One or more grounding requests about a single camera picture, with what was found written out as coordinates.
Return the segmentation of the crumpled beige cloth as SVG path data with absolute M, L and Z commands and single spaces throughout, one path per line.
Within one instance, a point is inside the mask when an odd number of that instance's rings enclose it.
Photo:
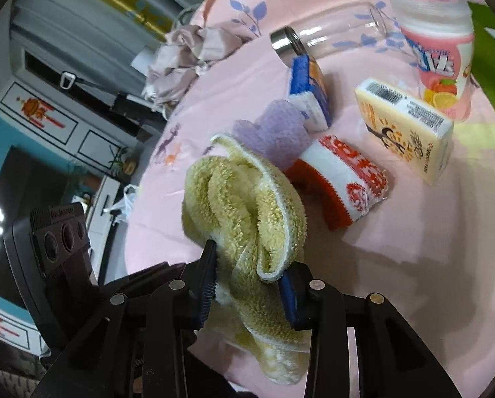
M 245 43 L 221 27 L 187 24 L 169 32 L 147 64 L 143 98 L 154 111 L 179 103 L 196 79 Z

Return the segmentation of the pink wet wipes canister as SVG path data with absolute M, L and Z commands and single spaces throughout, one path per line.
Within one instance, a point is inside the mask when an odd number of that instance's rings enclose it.
M 450 119 L 467 119 L 475 42 L 468 2 L 389 1 L 416 59 L 421 100 Z

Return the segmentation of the blue orange tissue pack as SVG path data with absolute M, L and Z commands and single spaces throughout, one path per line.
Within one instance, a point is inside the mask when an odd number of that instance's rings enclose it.
M 332 117 L 324 76 L 311 56 L 293 59 L 288 99 L 303 115 L 307 131 L 322 132 L 330 128 Z

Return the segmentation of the red white sock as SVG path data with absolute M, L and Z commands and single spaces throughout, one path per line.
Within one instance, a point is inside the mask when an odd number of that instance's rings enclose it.
M 320 201 L 331 231 L 354 224 L 389 191 L 384 170 L 334 135 L 314 141 L 285 175 Z

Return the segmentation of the yellow white towel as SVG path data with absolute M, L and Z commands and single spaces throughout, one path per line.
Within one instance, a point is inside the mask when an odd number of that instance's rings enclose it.
M 276 384 L 298 384 L 308 369 L 310 335 L 285 317 L 277 281 L 304 258 L 307 216 L 298 192 L 266 158 L 227 134 L 187 170 L 182 223 L 198 245 L 217 245 L 216 298 L 209 326 L 251 353 Z

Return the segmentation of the glass bottle steel cap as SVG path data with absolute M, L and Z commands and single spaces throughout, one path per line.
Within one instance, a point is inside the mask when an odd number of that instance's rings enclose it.
M 273 50 L 287 67 L 294 58 L 314 59 L 371 46 L 387 36 L 380 10 L 369 2 L 332 7 L 296 20 L 270 34 Z

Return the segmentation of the white cabinet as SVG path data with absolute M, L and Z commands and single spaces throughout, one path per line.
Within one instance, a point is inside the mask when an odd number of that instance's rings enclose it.
M 15 78 L 6 81 L 0 92 L 0 124 L 7 124 L 10 129 L 21 133 L 22 136 L 35 143 L 37 147 L 43 147 L 51 154 L 66 161 L 64 169 L 71 171 L 77 167 L 86 169 L 92 174 L 101 176 L 101 190 L 103 186 L 114 189 L 114 182 L 107 181 L 114 171 L 114 164 L 109 161 L 115 156 L 115 150 L 121 150 L 121 142 L 115 140 L 78 118 L 68 109 L 47 100 L 33 87 L 24 84 Z M 38 104 L 43 117 L 26 116 L 23 107 L 27 104 Z M 108 239 L 115 235 L 115 227 L 112 224 L 114 216 L 108 215 L 103 209 L 114 203 L 114 191 L 99 196 L 102 203 L 101 210 L 96 211 L 94 199 L 91 211 L 92 221 L 98 218 L 98 223 L 87 222 L 87 229 L 91 231 L 93 243 L 91 248 L 91 261 L 96 279 L 108 267 L 110 252 L 108 252 Z M 0 205 L 0 218 L 5 219 L 6 213 Z M 0 252 L 3 250 L 4 221 L 0 221 Z M 16 349 L 26 351 L 36 357 L 47 353 L 48 346 L 41 338 L 37 327 L 25 308 L 19 307 L 0 296 L 0 340 Z

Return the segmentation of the yellow tissue pack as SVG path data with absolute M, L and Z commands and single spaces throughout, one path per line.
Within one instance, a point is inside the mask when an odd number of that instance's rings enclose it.
M 452 151 L 452 119 L 407 92 L 371 77 L 355 87 L 355 97 L 367 130 L 423 181 L 434 184 Z

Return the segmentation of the pink printed bed sheet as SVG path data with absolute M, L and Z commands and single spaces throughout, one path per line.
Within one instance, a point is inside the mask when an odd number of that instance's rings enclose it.
M 217 236 L 229 273 L 250 272 L 261 285 L 283 261 L 276 207 L 229 199 L 255 195 L 227 150 L 237 121 L 253 122 L 284 99 L 290 71 L 270 45 L 271 32 L 333 6 L 389 0 L 204 0 L 193 23 L 246 35 L 248 8 L 259 36 L 198 78 L 170 117 L 139 184 L 130 216 L 125 266 L 196 260 Z M 418 75 L 393 33 L 377 45 L 319 61 L 332 123 L 315 134 L 293 168 L 307 228 L 302 260 L 341 292 L 386 296 L 438 359 L 464 397 L 495 395 L 495 109 L 487 88 L 455 124 L 452 152 L 433 183 L 397 155 L 402 126 L 368 129 L 355 88 L 375 78 L 414 93 Z

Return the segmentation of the green cardboard box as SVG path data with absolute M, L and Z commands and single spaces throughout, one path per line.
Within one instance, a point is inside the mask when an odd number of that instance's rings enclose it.
M 495 14 L 486 5 L 469 5 L 475 31 L 472 73 L 495 110 L 495 38 L 487 31 L 495 30 Z

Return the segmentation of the teal curtain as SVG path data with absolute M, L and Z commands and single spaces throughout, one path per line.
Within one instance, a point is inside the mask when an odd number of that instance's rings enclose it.
M 185 24 L 203 0 L 13 0 L 11 39 L 55 74 L 68 70 L 108 89 L 139 94 L 131 66 Z

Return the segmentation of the white plastic bag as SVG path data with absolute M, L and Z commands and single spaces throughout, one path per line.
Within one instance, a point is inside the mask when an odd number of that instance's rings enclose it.
M 134 210 L 136 199 L 139 195 L 140 187 L 129 184 L 122 190 L 121 200 L 115 202 L 108 208 L 103 208 L 102 212 L 113 216 L 113 224 L 127 223 Z

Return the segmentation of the black television screen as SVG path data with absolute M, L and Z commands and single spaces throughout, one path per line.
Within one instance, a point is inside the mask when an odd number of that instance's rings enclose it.
M 0 298 L 24 309 L 11 272 L 3 236 L 31 209 L 69 203 L 75 193 L 70 174 L 11 147 L 0 170 Z

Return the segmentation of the purple mesh bath pouf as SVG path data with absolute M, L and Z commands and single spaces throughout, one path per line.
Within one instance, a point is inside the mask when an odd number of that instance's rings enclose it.
M 232 136 L 281 171 L 289 169 L 313 141 L 302 113 L 284 100 L 272 101 L 254 122 L 236 120 Z

